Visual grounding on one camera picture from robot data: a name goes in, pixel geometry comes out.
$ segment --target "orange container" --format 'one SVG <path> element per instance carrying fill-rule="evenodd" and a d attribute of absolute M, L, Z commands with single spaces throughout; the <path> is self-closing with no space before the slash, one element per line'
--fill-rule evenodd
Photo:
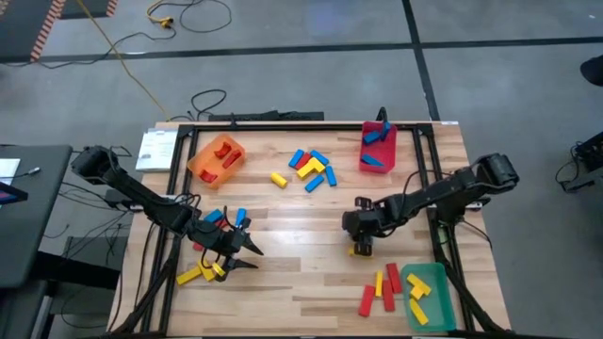
<path fill-rule="evenodd" d="M 209 188 L 218 188 L 245 162 L 245 149 L 226 134 L 217 136 L 192 159 L 187 167 Z"/>

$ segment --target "green bin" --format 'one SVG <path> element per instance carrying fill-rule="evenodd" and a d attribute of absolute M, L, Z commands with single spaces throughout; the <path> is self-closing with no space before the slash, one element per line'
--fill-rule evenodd
<path fill-rule="evenodd" d="M 425 325 L 419 324 L 411 311 L 409 300 L 413 286 L 406 280 L 411 273 L 432 288 L 432 292 L 428 296 L 424 295 L 418 300 L 418 305 L 429 319 Z M 441 332 L 456 329 L 456 320 L 448 291 L 448 279 L 442 264 L 408 264 L 402 268 L 400 279 L 402 280 L 406 317 L 413 330 Z"/>

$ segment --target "desk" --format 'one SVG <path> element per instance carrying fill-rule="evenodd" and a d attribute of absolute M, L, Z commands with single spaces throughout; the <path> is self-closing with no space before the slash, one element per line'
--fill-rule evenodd
<path fill-rule="evenodd" d="M 175 127 L 175 123 L 159 123 Z M 434 133 L 442 170 L 452 171 L 468 164 L 461 129 L 458 125 L 434 124 Z M 201 132 L 198 150 L 220 132 Z M 377 269 L 385 264 L 432 262 L 432 246 L 425 212 L 419 213 L 387 239 L 376 239 L 372 259 L 349 257 L 350 239 L 341 230 L 341 215 L 353 210 L 356 196 L 378 199 L 400 193 L 410 173 L 417 169 L 415 148 L 410 133 L 398 133 L 396 167 L 386 175 L 358 171 L 359 131 L 320 132 L 229 132 L 247 152 L 240 172 L 218 190 L 205 188 L 197 179 L 191 192 L 203 196 L 200 208 L 206 213 L 227 204 L 229 218 L 245 207 L 252 219 L 250 228 L 255 244 L 264 257 L 242 250 L 239 258 L 257 264 L 260 269 L 233 271 L 223 283 L 197 279 L 176 286 L 168 335 L 401 335 L 410 334 L 401 295 L 396 295 L 394 313 L 383 310 L 375 299 L 369 318 L 357 314 L 365 284 L 374 284 Z M 313 193 L 303 189 L 305 182 L 287 166 L 298 149 L 317 149 L 333 163 L 338 186 L 323 184 Z M 185 141 L 177 178 L 180 193 L 187 161 Z M 429 149 L 423 146 L 429 162 Z M 270 181 L 271 172 L 281 173 L 288 181 L 281 189 Z M 142 182 L 156 193 L 165 193 L 169 174 L 145 174 Z M 409 191 L 420 188 L 418 178 Z M 484 229 L 480 213 L 467 213 L 466 219 Z M 140 262 L 150 222 L 135 216 L 123 263 L 121 323 L 135 304 Z M 155 238 L 153 233 L 146 254 L 143 291 L 151 271 Z M 486 312 L 502 327 L 509 328 L 492 253 L 478 235 L 457 228 L 458 245 L 469 290 Z M 194 265 L 200 253 L 185 240 L 180 252 L 178 272 Z M 457 311 L 458 328 L 463 327 L 456 292 L 449 288 Z M 152 330 L 159 321 L 163 300 L 155 299 Z M 113 303 L 113 313 L 117 298 Z"/>

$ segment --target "wood grain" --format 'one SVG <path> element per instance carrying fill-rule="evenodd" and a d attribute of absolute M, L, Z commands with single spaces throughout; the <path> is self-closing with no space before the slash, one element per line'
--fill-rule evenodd
<path fill-rule="evenodd" d="M 177 123 L 161 122 L 158 126 L 177 126 Z M 459 126 L 435 123 L 434 130 L 442 170 L 452 171 L 467 165 Z M 218 134 L 200 133 L 198 150 Z M 395 295 L 397 310 L 394 313 L 383 310 L 381 299 L 374 300 L 368 318 L 359 316 L 357 309 L 363 286 L 373 284 L 375 271 L 384 269 L 385 264 L 396 262 L 402 268 L 406 264 L 432 262 L 424 212 L 398 228 L 391 237 L 376 239 L 374 257 L 370 259 L 349 257 L 347 250 L 351 241 L 341 230 L 341 215 L 354 209 L 354 197 L 362 195 L 378 199 L 401 192 L 408 175 L 417 169 L 410 133 L 399 132 L 396 167 L 386 175 L 357 169 L 359 132 L 229 134 L 246 149 L 247 159 L 242 170 L 218 190 L 208 189 L 193 178 L 191 191 L 203 196 L 200 208 L 205 212 L 227 204 L 229 218 L 234 219 L 238 207 L 247 208 L 248 216 L 253 220 L 252 239 L 265 256 L 242 250 L 238 257 L 259 265 L 259 269 L 236 270 L 223 283 L 197 279 L 176 286 L 168 335 L 411 334 L 402 295 Z M 287 166 L 299 148 L 316 149 L 329 157 L 338 186 L 323 184 L 313 193 L 306 193 L 303 189 L 306 182 Z M 188 141 L 183 154 L 187 154 L 187 149 Z M 423 150 L 429 160 L 426 143 Z M 177 193 L 181 191 L 185 168 L 183 157 Z M 270 181 L 269 175 L 273 171 L 289 181 L 286 189 Z M 167 173 L 145 174 L 142 182 L 157 193 L 165 193 L 168 177 Z M 411 181 L 409 191 L 418 188 L 420 182 L 416 177 Z M 485 231 L 481 214 L 468 213 L 466 218 Z M 149 226 L 145 216 L 135 216 L 123 263 L 123 298 L 118 324 L 135 304 L 142 248 Z M 143 291 L 151 271 L 156 234 L 155 230 L 146 254 Z M 478 234 L 464 227 L 458 227 L 457 236 L 469 290 L 499 325 L 508 328 L 509 320 L 490 248 Z M 199 258 L 199 252 L 185 240 L 178 272 L 193 267 Z M 458 296 L 452 286 L 449 289 L 461 329 L 463 321 Z M 158 327 L 162 293 L 155 299 L 158 301 L 155 302 L 152 329 Z"/>

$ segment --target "colored block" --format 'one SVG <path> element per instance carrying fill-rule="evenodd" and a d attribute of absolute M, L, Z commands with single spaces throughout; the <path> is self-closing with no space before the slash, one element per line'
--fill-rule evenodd
<path fill-rule="evenodd" d="M 425 313 L 423 313 L 423 310 L 421 310 L 421 307 L 418 305 L 418 302 L 416 302 L 416 300 L 414 299 L 410 299 L 409 302 L 411 304 L 411 311 L 413 312 L 413 315 L 415 315 L 418 323 L 421 325 L 427 324 L 430 320 L 427 318 Z"/>
<path fill-rule="evenodd" d="M 204 265 L 207 267 L 210 267 L 210 265 L 207 263 L 207 260 L 205 260 L 205 259 L 204 259 Z M 201 270 L 201 273 L 203 273 L 204 278 L 208 282 L 211 282 L 212 280 L 214 280 L 214 278 L 216 278 L 216 273 L 214 273 L 214 271 L 211 270 L 211 268 L 205 268 L 203 265 L 201 265 L 201 259 L 199 259 L 199 261 L 197 261 L 197 267 Z"/>
<path fill-rule="evenodd" d="M 385 267 L 387 268 L 389 281 L 392 283 L 392 291 L 394 293 L 402 293 L 402 282 L 399 280 L 398 265 L 390 263 L 385 265 Z"/>
<path fill-rule="evenodd" d="M 426 296 L 428 296 L 432 292 L 432 289 L 413 273 L 409 274 L 408 277 L 406 277 L 406 280 L 413 286 L 417 286 L 418 288 L 420 288 Z"/>
<path fill-rule="evenodd" d="M 245 208 L 239 208 L 238 211 L 236 211 L 235 226 L 240 227 L 241 226 L 241 222 L 243 222 L 243 219 L 246 216 L 247 216 L 247 210 Z"/>
<path fill-rule="evenodd" d="M 365 164 L 369 164 L 372 166 L 383 166 L 383 163 L 381 161 L 375 159 L 374 157 L 372 157 L 368 154 L 363 154 L 361 160 Z"/>
<path fill-rule="evenodd" d="M 383 291 L 383 272 L 381 270 L 377 271 L 375 276 L 375 297 L 380 297 Z"/>
<path fill-rule="evenodd" d="M 365 142 L 366 145 L 370 145 L 371 143 L 379 140 L 380 137 L 381 137 L 381 133 L 379 133 L 378 131 L 374 131 L 374 132 L 370 132 L 369 134 L 365 135 L 365 137 L 363 137 L 363 141 Z"/>
<path fill-rule="evenodd" d="M 358 308 L 358 315 L 369 316 L 370 306 L 373 304 L 373 296 L 375 295 L 375 287 L 366 285 L 365 293 L 362 295 L 362 301 L 360 302 L 360 308 Z"/>
<path fill-rule="evenodd" d="M 385 141 L 385 138 L 387 137 L 387 134 L 391 128 L 392 125 L 389 123 L 389 121 L 383 123 L 383 129 L 381 130 L 381 141 Z"/>
<path fill-rule="evenodd" d="M 208 214 L 207 216 L 205 216 L 204 220 L 205 221 L 209 221 L 209 222 L 216 222 L 216 221 L 221 220 L 223 218 L 224 218 L 224 216 L 222 215 L 221 210 L 215 209 L 210 214 Z"/>
<path fill-rule="evenodd" d="M 411 290 L 411 296 L 413 296 L 413 298 L 419 300 L 419 299 L 421 299 L 421 297 L 423 297 L 423 290 L 420 289 L 418 286 L 415 286 Z"/>
<path fill-rule="evenodd" d="M 329 182 L 329 186 L 337 186 L 337 179 L 335 179 L 335 173 L 331 166 L 327 166 L 327 181 Z"/>
<path fill-rule="evenodd" d="M 320 161 L 320 163 L 324 166 L 329 165 L 329 159 L 327 159 L 324 155 L 322 155 L 319 151 L 317 150 L 312 150 L 310 152 L 310 155 L 314 156 L 318 161 Z"/>
<path fill-rule="evenodd" d="M 303 156 L 303 151 L 302 150 L 297 150 L 295 152 L 295 154 L 293 154 L 293 157 L 291 158 L 291 160 L 289 160 L 289 167 L 292 167 L 295 169 L 295 166 L 300 162 L 300 159 L 302 159 Z"/>
<path fill-rule="evenodd" d="M 221 277 L 226 274 L 226 272 L 224 272 L 224 270 L 222 269 L 222 267 L 220 267 L 220 265 L 218 265 L 218 263 L 214 263 L 212 264 L 212 268 L 214 268 L 214 271 L 216 273 L 218 273 Z"/>
<path fill-rule="evenodd" d="M 386 312 L 396 311 L 396 303 L 394 303 L 394 293 L 392 292 L 392 283 L 388 280 L 383 280 L 383 306 Z"/>
<path fill-rule="evenodd" d="M 198 267 L 194 267 L 188 272 L 182 273 L 178 277 L 176 277 L 176 281 L 179 285 L 190 282 L 191 280 L 199 277 L 201 275 L 201 270 Z"/>
<path fill-rule="evenodd" d="M 308 161 L 310 161 L 311 158 L 312 158 L 312 155 L 310 155 L 309 153 L 304 153 L 301 156 L 300 161 L 298 161 L 298 164 L 295 165 L 295 170 L 300 170 L 302 167 L 305 166 L 305 164 L 308 163 Z"/>
<path fill-rule="evenodd" d="M 310 193 L 316 187 L 318 187 L 318 185 L 322 184 L 323 181 L 324 181 L 324 178 L 322 177 L 322 175 L 319 175 L 316 178 L 312 179 L 312 181 L 308 185 L 305 186 L 305 190 L 308 191 L 308 193 Z"/>
<path fill-rule="evenodd" d="M 286 179 L 283 178 L 283 176 L 277 172 L 273 172 L 270 175 L 270 179 L 272 179 L 272 182 L 274 184 L 276 184 L 278 187 L 280 188 L 285 188 L 286 187 Z"/>

